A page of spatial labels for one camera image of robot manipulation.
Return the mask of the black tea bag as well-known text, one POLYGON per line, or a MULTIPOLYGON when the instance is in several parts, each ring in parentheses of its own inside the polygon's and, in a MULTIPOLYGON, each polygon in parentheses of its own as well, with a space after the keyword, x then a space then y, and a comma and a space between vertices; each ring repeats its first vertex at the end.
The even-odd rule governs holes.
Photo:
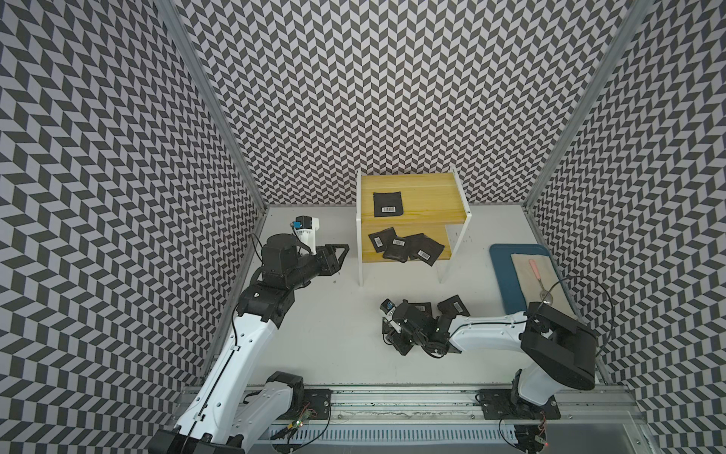
POLYGON ((406 237, 406 253, 409 260, 419 260, 433 267, 444 252, 444 246, 425 234, 406 237))
POLYGON ((388 218, 404 215, 401 192, 374 192, 374 217, 388 218))
POLYGON ((376 253, 384 253, 396 237, 397 234, 393 227, 369 234, 372 247, 374 247, 376 253))
POLYGON ((383 259, 406 263, 408 261, 408 240, 395 236, 383 251, 383 259))
POLYGON ((429 318, 433 317, 432 305, 430 303, 410 303, 410 306, 423 312, 429 318))
POLYGON ((439 312, 442 314, 442 316, 455 318, 458 316, 463 317, 469 317, 470 312, 463 303, 463 300, 461 300, 461 297, 459 295, 454 295, 439 304, 437 304, 437 308, 439 312))

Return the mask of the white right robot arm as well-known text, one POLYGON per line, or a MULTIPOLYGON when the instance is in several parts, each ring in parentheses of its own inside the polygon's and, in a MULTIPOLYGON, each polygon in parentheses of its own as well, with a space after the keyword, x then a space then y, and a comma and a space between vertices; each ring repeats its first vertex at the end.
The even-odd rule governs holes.
POLYGON ((514 405, 542 407, 565 389, 595 388, 597 333, 553 306, 531 303, 502 317, 473 317, 454 296, 438 309, 441 315, 434 317, 419 304, 385 300, 379 307, 385 344, 402 356, 418 346, 433 359, 483 349, 523 353, 532 363, 515 375, 514 405))

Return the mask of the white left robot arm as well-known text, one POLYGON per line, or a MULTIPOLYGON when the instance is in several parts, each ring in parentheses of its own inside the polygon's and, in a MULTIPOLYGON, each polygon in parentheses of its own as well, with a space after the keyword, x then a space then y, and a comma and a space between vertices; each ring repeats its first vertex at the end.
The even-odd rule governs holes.
POLYGON ((347 244, 317 245, 315 229, 270 236, 260 266, 240 293, 231 332, 211 372, 172 429, 160 429, 149 453, 246 453, 280 416, 298 410, 301 376, 277 372, 249 404, 243 402, 253 369, 295 302, 316 277, 337 274, 347 244))

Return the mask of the white yellow two-tier shelf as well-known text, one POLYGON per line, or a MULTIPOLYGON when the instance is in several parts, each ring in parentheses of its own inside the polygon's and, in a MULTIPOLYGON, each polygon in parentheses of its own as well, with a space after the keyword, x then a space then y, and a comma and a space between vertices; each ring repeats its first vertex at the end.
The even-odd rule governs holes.
POLYGON ((447 172, 431 174, 366 175, 359 171, 355 179, 355 208, 360 285, 364 283, 366 264, 385 261, 381 253, 374 251, 368 235, 388 227, 401 236, 425 234, 442 244, 444 251, 433 268, 439 282, 444 283, 472 219, 461 177, 454 166, 447 172), (377 218, 374 194, 395 192, 402 196, 404 214, 377 218))

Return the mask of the blue tray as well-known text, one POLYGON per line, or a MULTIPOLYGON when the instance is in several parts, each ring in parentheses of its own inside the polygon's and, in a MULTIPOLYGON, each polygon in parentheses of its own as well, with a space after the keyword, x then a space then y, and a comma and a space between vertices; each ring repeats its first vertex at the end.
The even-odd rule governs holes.
POLYGON ((533 297, 525 297, 519 284, 512 256, 536 255, 537 257, 545 257, 546 263, 551 265, 551 255, 544 246, 536 244, 493 244, 489 249, 489 254, 493 261, 496 281, 501 293, 503 308, 507 315, 526 310, 528 303, 541 302, 538 294, 533 297))

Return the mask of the beige cloth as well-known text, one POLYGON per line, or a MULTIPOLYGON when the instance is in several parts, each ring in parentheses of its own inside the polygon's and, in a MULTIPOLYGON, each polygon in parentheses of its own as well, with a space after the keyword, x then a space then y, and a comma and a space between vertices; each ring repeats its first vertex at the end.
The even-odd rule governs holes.
POLYGON ((545 255, 512 255, 516 277, 526 303, 544 301, 559 312, 578 319, 563 290, 549 257, 545 255))

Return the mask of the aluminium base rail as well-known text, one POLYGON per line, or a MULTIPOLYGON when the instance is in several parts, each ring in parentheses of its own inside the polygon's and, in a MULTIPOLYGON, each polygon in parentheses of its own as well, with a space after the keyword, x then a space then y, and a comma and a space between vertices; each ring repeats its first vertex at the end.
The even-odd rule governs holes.
POLYGON ((333 386, 326 420, 304 423, 290 442, 273 439, 287 425, 276 421, 257 451, 301 453, 371 452, 416 448, 517 453, 543 446, 546 453, 658 453, 644 412, 626 388, 599 385, 592 391, 555 395, 560 420, 486 420, 475 396, 506 385, 333 386))

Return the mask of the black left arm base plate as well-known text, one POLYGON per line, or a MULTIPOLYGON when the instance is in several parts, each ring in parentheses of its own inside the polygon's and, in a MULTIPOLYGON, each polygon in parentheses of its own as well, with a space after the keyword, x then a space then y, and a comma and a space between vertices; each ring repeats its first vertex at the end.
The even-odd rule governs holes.
POLYGON ((310 410, 313 420, 326 420, 331 413, 332 390, 304 389, 294 391, 289 409, 278 417, 278 420, 293 420, 310 410))

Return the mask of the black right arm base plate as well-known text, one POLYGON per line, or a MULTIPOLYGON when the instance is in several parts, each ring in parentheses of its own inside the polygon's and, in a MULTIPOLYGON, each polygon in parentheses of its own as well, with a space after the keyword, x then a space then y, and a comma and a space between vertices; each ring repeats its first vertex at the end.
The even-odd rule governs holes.
POLYGON ((546 404, 537 406, 527 400, 518 398, 512 401, 510 390, 481 389, 475 396, 486 420, 560 420, 562 414, 555 396, 552 395, 546 404))

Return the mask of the pink handled spoon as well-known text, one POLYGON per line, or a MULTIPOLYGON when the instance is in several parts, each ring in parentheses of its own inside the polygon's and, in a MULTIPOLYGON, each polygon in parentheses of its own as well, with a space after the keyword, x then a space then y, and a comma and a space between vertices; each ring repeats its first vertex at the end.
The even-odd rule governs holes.
POLYGON ((551 305, 554 302, 553 296, 551 294, 551 291, 549 291, 542 280, 541 273, 539 271, 537 262, 534 259, 529 259, 529 266, 531 267, 531 270, 534 274, 535 279, 537 280, 539 286, 540 286, 540 299, 544 304, 551 305))

